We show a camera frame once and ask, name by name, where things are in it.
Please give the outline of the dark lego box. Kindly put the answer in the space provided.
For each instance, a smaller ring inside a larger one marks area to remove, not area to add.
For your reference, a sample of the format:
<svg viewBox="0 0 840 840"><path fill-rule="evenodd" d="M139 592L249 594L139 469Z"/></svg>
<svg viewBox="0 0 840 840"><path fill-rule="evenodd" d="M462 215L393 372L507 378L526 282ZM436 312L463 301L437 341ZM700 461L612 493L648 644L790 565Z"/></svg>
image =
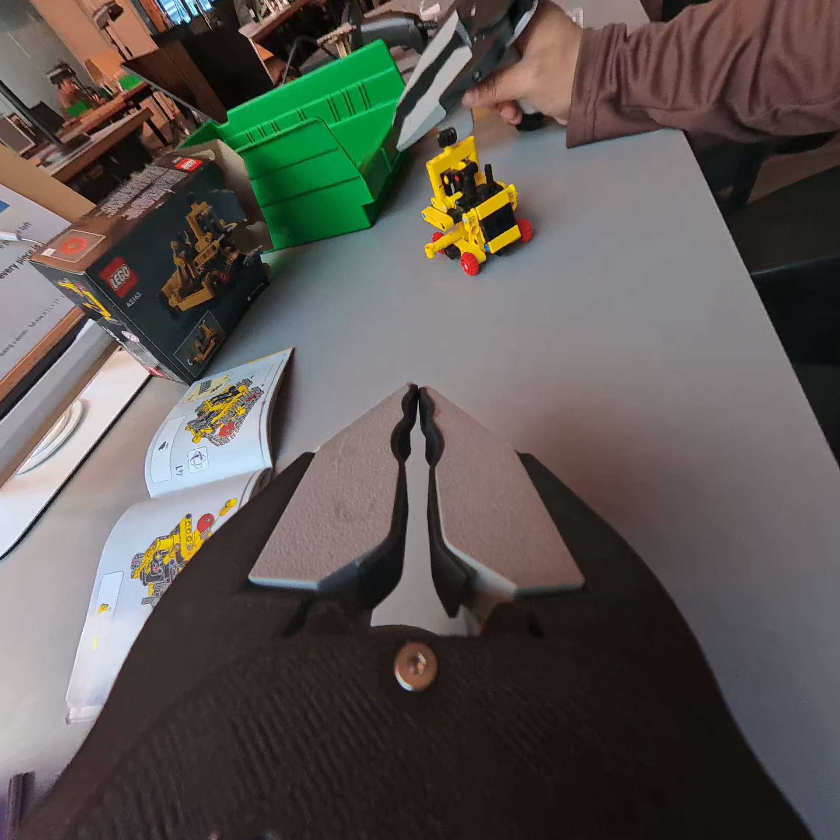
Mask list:
<svg viewBox="0 0 840 840"><path fill-rule="evenodd" d="M192 384L268 286L212 152L163 155L30 263L153 375Z"/></svg>

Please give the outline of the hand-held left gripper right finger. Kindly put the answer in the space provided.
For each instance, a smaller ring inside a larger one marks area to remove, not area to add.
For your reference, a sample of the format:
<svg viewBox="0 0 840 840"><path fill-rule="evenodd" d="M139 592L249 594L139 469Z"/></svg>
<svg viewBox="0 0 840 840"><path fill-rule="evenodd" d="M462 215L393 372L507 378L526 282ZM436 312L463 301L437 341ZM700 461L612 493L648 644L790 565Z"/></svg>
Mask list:
<svg viewBox="0 0 840 840"><path fill-rule="evenodd" d="M418 393L435 591L480 634L502 604L578 592L585 577L520 454L435 389Z"/></svg>

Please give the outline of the yellow lego vehicle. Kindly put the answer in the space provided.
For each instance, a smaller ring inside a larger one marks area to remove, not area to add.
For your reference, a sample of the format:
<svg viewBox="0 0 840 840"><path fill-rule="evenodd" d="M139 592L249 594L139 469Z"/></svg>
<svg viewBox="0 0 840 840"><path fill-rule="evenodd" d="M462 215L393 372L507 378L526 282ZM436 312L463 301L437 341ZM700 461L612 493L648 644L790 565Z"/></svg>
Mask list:
<svg viewBox="0 0 840 840"><path fill-rule="evenodd" d="M459 140L455 128L446 128L437 142L440 152L426 165L433 194L422 217L434 233L425 255L446 256L475 277L488 257L528 243L533 228L517 216L516 186L497 180L491 165L481 164L473 135Z"/></svg>

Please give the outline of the wooden table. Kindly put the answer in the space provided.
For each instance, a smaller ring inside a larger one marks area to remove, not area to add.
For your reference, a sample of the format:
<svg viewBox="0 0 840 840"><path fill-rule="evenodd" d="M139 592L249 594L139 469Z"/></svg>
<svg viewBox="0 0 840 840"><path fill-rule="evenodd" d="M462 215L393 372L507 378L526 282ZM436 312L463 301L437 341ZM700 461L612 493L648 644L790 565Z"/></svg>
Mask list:
<svg viewBox="0 0 840 840"><path fill-rule="evenodd" d="M142 81L65 126L58 132L61 147L51 142L43 143L26 159L68 185L123 141L142 132L144 125L156 130L151 109L143 105L153 94L152 86Z"/></svg>

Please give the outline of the dark grey handheld device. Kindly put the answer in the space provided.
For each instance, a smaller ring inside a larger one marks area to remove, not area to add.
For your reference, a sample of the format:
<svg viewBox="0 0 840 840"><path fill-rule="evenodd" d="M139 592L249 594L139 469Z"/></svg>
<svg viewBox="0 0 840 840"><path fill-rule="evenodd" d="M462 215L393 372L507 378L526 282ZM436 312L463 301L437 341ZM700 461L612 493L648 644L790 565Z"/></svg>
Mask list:
<svg viewBox="0 0 840 840"><path fill-rule="evenodd" d="M429 41L429 32L434 32L436 28L435 22L424 21L415 14L383 14L363 21L360 26L361 43L367 46L380 39L390 49L412 49L422 54Z"/></svg>

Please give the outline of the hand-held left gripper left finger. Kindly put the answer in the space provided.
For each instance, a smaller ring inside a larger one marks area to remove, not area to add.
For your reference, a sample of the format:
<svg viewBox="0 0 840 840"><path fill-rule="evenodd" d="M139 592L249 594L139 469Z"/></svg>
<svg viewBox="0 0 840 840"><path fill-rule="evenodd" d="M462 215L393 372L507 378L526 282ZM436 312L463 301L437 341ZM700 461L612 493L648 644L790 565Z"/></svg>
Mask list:
<svg viewBox="0 0 840 840"><path fill-rule="evenodd" d="M254 585L371 612L403 572L406 461L418 387L406 384L314 454L248 574Z"/></svg>

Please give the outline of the person's right forearm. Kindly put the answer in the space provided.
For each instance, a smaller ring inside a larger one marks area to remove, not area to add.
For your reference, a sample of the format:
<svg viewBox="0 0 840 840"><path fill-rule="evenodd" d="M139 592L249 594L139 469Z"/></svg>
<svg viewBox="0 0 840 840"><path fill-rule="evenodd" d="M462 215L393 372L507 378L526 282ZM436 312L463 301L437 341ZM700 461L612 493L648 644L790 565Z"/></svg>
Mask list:
<svg viewBox="0 0 840 840"><path fill-rule="evenodd" d="M587 28L566 145L658 129L751 143L839 130L839 2L716 1Z"/></svg>

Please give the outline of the person's right hand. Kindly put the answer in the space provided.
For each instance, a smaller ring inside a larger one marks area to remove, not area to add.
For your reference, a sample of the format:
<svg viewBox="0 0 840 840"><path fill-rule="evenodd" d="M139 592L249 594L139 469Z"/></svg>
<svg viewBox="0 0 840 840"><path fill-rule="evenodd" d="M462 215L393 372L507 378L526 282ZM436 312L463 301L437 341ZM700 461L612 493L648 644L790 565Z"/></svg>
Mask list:
<svg viewBox="0 0 840 840"><path fill-rule="evenodd" d="M519 61L469 89L461 105L489 109L509 125L518 126L524 102L559 125L567 125L582 37L582 28L560 6L539 2L518 39Z"/></svg>

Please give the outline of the green plastic bin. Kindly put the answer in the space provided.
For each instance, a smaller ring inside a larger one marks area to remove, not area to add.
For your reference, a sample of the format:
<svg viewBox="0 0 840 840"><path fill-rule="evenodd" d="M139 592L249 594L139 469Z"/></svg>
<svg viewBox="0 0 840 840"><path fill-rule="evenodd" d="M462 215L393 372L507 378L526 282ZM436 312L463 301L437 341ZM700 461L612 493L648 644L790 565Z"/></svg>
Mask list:
<svg viewBox="0 0 840 840"><path fill-rule="evenodd" d="M274 249L370 228L406 153L392 122L405 87L378 39L206 122L182 148L218 140L245 164Z"/></svg>

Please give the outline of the lego instruction booklet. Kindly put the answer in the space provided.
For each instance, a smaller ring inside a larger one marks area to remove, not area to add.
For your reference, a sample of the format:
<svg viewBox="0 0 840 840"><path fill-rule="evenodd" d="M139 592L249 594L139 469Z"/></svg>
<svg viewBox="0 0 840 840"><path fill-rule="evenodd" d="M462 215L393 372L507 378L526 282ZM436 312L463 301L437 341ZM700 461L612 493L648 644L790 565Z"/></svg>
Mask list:
<svg viewBox="0 0 840 840"><path fill-rule="evenodd" d="M267 483L289 348L194 383L153 436L149 494L108 536L66 692L66 723L94 721L135 638L198 550Z"/></svg>

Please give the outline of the black monitor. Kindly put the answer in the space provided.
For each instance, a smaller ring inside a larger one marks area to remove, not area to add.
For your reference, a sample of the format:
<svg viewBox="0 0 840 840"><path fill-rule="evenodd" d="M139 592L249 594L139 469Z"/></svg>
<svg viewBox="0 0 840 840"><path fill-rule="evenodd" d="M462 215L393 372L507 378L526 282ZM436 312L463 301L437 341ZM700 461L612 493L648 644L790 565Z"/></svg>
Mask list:
<svg viewBox="0 0 840 840"><path fill-rule="evenodd" d="M216 123L272 91L275 83L254 43L235 29L181 34L124 67L171 99Z"/></svg>

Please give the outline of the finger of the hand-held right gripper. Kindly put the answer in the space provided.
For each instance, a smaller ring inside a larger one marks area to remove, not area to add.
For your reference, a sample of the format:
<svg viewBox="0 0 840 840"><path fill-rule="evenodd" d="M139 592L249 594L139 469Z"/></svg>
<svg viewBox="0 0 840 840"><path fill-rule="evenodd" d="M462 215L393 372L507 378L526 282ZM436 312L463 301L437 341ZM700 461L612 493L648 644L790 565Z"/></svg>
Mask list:
<svg viewBox="0 0 840 840"><path fill-rule="evenodd" d="M473 133L473 112L459 104L455 89L470 58L466 31L439 31L429 42L413 73L413 136L425 136L432 129L455 129L458 136Z"/></svg>
<svg viewBox="0 0 840 840"><path fill-rule="evenodd" d="M459 22L456 12L449 12L437 28L437 33L450 31L461 31L461 23ZM413 104L417 99L416 93L413 93L413 73L406 84L399 102L397 103L394 116L394 130L397 133L396 149L398 151L407 150L423 137L413 136Z"/></svg>

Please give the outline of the white tray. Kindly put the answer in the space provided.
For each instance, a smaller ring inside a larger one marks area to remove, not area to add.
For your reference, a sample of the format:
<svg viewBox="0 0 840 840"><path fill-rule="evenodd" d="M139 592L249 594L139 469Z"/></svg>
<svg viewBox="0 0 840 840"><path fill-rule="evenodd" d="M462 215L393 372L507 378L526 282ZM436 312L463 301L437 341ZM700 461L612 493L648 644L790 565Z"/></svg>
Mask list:
<svg viewBox="0 0 840 840"><path fill-rule="evenodd" d="M127 352L116 352L3 484L2 558L32 529L149 378Z"/></svg>

